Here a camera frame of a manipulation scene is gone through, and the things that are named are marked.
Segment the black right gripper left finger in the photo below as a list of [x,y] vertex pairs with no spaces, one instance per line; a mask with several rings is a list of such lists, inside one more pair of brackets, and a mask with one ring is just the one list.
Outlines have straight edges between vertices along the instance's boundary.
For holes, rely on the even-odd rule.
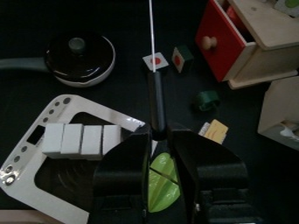
[[139,127],[107,153],[93,174],[89,224],[146,224],[151,127]]

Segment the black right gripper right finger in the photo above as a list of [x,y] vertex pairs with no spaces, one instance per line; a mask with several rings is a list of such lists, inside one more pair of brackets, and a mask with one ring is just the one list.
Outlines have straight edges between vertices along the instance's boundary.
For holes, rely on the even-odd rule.
[[262,224],[250,204],[248,171],[223,145],[175,123],[167,130],[187,224]]

